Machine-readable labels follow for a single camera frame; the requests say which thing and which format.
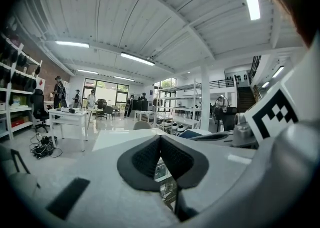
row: window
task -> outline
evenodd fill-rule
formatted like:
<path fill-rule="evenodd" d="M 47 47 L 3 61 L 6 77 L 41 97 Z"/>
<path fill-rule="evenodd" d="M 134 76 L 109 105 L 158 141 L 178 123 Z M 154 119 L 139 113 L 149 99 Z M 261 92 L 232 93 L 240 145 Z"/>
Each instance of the window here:
<path fill-rule="evenodd" d="M 110 83 L 100 80 L 85 79 L 84 88 L 82 93 L 82 106 L 86 107 L 87 105 L 87 96 L 91 93 L 91 90 L 95 91 L 95 98 L 97 100 L 104 99 L 108 106 L 117 105 L 120 109 L 124 109 L 123 104 L 125 105 L 129 86 Z"/>

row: white table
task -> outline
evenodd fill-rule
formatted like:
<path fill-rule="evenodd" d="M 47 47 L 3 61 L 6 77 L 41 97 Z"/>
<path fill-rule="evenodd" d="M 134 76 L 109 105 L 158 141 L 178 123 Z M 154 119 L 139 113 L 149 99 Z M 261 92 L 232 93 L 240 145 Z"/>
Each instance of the white table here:
<path fill-rule="evenodd" d="M 88 141 L 88 131 L 87 131 L 87 112 L 79 111 L 77 113 L 63 112 L 61 110 L 49 110 L 50 118 L 50 132 L 53 146 L 56 148 L 55 135 L 54 135 L 54 123 L 60 124 L 61 136 L 64 139 L 64 133 L 62 125 L 74 125 L 79 126 L 80 140 L 81 140 L 81 150 L 85 151 L 84 134 L 82 127 L 84 126 L 85 140 Z"/>
<path fill-rule="evenodd" d="M 88 127 L 87 129 L 89 129 L 89 124 L 90 124 L 90 118 L 91 118 L 91 113 L 94 112 L 95 113 L 95 127 L 96 127 L 96 130 L 98 131 L 98 119 L 97 119 L 97 116 L 98 116 L 98 113 L 99 112 L 103 112 L 104 110 L 102 109 L 90 109 L 88 108 L 88 111 L 90 111 L 90 115 L 89 115 L 89 120 L 88 120 Z"/>
<path fill-rule="evenodd" d="M 141 115 L 145 114 L 148 118 L 148 123 L 149 123 L 149 116 L 152 114 L 152 113 L 155 113 L 155 111 L 143 111 L 143 110 L 135 110 L 134 111 L 134 122 L 136 122 L 136 114 L 138 114 L 138 121 L 141 120 Z"/>
<path fill-rule="evenodd" d="M 182 117 L 177 117 L 177 116 L 175 116 L 175 117 L 173 118 L 173 121 L 176 122 L 176 123 L 181 123 L 181 124 L 189 125 L 189 126 L 191 126 L 193 129 L 196 127 L 196 125 L 198 124 L 198 122 L 200 122 L 200 121 L 197 121 L 197 120 L 192 120 L 192 119 L 189 119 L 189 118 L 182 118 Z"/>
<path fill-rule="evenodd" d="M 106 131 L 99 133 L 95 141 L 92 151 L 118 145 L 134 139 L 144 138 L 152 135 L 166 134 L 158 128 L 143 129 L 143 130 L 126 130 L 126 131 Z"/>

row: black pad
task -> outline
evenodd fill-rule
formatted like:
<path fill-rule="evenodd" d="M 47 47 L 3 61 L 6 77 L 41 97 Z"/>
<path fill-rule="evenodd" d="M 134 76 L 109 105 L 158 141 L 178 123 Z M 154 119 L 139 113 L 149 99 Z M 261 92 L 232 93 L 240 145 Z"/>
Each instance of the black pad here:
<path fill-rule="evenodd" d="M 179 189 L 197 186 L 209 168 L 209 161 L 202 153 L 168 136 L 157 135 L 123 153 L 117 161 L 117 169 L 132 188 L 159 191 L 160 184 L 154 181 L 154 175 L 160 157 Z"/>

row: box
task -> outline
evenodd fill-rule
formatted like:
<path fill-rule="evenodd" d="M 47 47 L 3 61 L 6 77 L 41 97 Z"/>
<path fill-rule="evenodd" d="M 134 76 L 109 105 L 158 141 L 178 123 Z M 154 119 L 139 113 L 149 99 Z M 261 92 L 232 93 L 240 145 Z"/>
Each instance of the box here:
<path fill-rule="evenodd" d="M 29 120 L 29 117 L 28 116 L 26 116 L 26 117 L 23 117 L 23 121 L 24 121 L 24 123 L 27 123 L 27 122 L 29 122 L 30 120 Z"/>
<path fill-rule="evenodd" d="M 23 119 L 15 119 L 11 121 L 11 127 L 14 128 L 15 126 L 19 126 L 24 123 Z"/>

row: office chair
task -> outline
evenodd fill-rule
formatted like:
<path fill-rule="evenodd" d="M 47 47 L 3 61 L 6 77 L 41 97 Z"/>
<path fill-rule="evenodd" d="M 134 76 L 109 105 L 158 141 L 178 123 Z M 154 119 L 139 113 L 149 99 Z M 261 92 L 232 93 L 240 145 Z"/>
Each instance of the office chair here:
<path fill-rule="evenodd" d="M 46 120 L 49 119 L 49 114 L 47 111 L 45 111 L 44 100 L 45 97 L 42 90 L 35 89 L 31 96 L 31 103 L 33 104 L 33 116 L 35 119 L 39 119 L 41 124 L 35 125 L 34 128 L 37 132 L 38 129 L 42 127 L 48 133 L 47 127 L 50 126 L 46 125 Z"/>

